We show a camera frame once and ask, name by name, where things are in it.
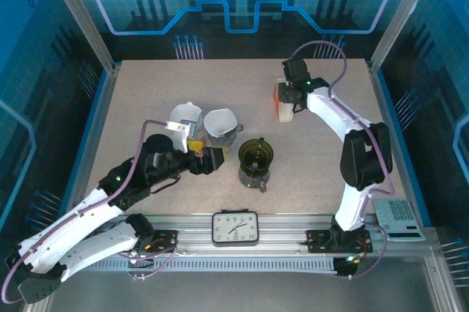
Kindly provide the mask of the grey coffee dripper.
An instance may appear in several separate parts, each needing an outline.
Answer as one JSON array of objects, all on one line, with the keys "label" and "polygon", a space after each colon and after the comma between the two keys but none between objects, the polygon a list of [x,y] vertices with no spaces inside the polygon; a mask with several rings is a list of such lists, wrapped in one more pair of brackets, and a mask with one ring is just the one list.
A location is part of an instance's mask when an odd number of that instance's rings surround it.
[{"label": "grey coffee dripper", "polygon": [[234,129],[228,131],[227,133],[223,134],[222,136],[215,137],[213,135],[208,134],[208,140],[213,146],[231,146],[235,141],[237,134],[242,132],[244,129],[243,124],[238,124]]}]

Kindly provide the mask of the olive green coffee dripper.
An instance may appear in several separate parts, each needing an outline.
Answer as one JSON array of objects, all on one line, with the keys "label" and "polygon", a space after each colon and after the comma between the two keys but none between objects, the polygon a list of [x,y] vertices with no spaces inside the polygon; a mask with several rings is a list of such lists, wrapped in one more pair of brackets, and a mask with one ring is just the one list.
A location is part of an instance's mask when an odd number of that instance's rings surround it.
[{"label": "olive green coffee dripper", "polygon": [[245,141],[238,151],[240,170],[248,177],[262,177],[269,171],[273,162],[272,146],[263,138]]}]

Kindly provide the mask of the pale coffee filter holder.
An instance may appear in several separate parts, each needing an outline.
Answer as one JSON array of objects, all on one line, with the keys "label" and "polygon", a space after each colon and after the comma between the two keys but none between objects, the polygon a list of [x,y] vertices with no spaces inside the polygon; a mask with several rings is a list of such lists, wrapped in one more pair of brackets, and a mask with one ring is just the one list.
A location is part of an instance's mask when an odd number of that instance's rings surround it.
[{"label": "pale coffee filter holder", "polygon": [[293,120],[293,108],[294,105],[292,103],[283,103],[279,100],[278,91],[279,91],[279,84],[283,83],[284,79],[278,78],[275,82],[274,90],[273,90],[273,104],[276,110],[276,114],[280,123],[287,123]]}]

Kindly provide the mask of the black rectangular analogue clock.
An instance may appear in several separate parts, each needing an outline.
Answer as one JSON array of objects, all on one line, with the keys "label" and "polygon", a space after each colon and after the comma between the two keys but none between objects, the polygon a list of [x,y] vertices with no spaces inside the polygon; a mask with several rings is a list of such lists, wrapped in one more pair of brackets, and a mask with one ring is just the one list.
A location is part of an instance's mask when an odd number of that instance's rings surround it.
[{"label": "black rectangular analogue clock", "polygon": [[249,246],[259,241],[258,214],[247,209],[213,214],[212,243],[215,246]]}]

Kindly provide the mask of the small LED circuit board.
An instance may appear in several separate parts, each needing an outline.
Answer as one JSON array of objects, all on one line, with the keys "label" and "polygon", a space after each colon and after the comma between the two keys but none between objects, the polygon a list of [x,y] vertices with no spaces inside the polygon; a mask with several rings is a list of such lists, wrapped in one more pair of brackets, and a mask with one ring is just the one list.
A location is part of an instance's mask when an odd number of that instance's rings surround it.
[{"label": "small LED circuit board", "polygon": [[350,279],[358,271],[358,265],[363,260],[363,254],[357,253],[348,257],[333,259],[333,269],[338,277]]},{"label": "small LED circuit board", "polygon": [[141,256],[138,255],[137,252],[133,251],[124,252],[124,255],[127,257],[129,268],[149,268],[153,267],[155,264],[153,256]]}]

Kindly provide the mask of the brushed steel tray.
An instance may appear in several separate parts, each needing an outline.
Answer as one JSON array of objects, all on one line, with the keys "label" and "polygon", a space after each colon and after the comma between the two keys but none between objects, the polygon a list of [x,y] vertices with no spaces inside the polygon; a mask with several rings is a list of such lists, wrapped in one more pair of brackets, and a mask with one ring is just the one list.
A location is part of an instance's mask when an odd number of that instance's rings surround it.
[{"label": "brushed steel tray", "polygon": [[348,281],[281,272],[81,272],[20,312],[469,312],[443,262],[383,259]]}]

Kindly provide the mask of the pale desk calculator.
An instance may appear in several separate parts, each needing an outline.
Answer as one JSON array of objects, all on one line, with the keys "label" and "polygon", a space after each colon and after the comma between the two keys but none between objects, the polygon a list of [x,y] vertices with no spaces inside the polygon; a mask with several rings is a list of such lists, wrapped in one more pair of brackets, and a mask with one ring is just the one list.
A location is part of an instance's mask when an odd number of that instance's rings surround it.
[{"label": "pale desk calculator", "polygon": [[388,241],[422,242],[426,239],[408,200],[376,198],[373,205]]}]

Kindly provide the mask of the aluminium table side rail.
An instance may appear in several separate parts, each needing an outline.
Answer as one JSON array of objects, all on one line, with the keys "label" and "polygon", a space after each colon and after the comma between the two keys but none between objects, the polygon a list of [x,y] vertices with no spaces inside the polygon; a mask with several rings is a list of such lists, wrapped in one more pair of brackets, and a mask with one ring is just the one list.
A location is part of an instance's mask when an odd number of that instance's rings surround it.
[{"label": "aluminium table side rail", "polygon": [[417,221],[426,226],[429,223],[428,211],[396,116],[391,94],[382,71],[378,69],[377,72],[373,73],[372,63],[369,60],[366,60],[366,65],[380,113],[384,123],[388,126],[391,138],[391,153],[393,156],[391,178],[394,186],[394,197],[407,199],[412,204],[413,211],[417,215]]},{"label": "aluminium table side rail", "polygon": [[76,202],[86,195],[87,185],[120,67],[121,63],[117,62],[112,73],[104,71],[100,77],[78,153],[59,209],[60,215],[72,209]]}]

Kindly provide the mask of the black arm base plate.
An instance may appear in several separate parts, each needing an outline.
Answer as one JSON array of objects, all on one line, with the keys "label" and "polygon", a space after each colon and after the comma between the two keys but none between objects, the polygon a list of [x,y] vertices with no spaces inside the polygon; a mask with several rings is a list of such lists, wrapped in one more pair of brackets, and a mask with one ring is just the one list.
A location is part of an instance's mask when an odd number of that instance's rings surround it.
[{"label": "black arm base plate", "polygon": [[148,256],[150,254],[162,253],[165,249],[177,245],[177,231],[175,230],[153,230],[142,234],[136,244],[128,250],[123,251],[125,255]]},{"label": "black arm base plate", "polygon": [[309,253],[372,253],[374,250],[370,233],[365,229],[351,232],[335,228],[308,230],[303,245]]}]

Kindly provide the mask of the aluminium mounting rail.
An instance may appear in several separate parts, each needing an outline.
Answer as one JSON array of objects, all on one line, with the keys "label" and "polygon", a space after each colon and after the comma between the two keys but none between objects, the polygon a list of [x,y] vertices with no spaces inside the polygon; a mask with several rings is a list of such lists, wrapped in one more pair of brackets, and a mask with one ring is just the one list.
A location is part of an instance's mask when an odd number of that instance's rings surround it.
[{"label": "aluminium mounting rail", "polygon": [[[258,215],[259,241],[249,246],[215,246],[212,243],[211,214],[201,215],[148,215],[154,228],[177,231],[179,251],[201,255],[290,255],[308,254],[303,245],[308,230],[330,229],[330,218],[324,215]],[[346,256],[355,253],[309,253]]]}]

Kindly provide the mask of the aluminium frame post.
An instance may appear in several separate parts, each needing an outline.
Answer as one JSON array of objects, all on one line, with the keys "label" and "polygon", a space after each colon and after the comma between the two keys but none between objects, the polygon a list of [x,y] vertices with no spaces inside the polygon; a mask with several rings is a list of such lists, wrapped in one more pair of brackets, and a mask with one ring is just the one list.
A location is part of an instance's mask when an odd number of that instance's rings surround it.
[{"label": "aluminium frame post", "polygon": [[82,0],[64,0],[76,23],[84,34],[91,49],[94,51],[103,69],[108,74],[113,74],[115,70],[114,59],[106,47],[89,11]]},{"label": "aluminium frame post", "polygon": [[381,37],[377,47],[371,57],[369,70],[372,75],[377,74],[381,65],[385,61],[398,36],[403,30],[407,20],[415,10],[419,0],[401,0],[387,29]]}]

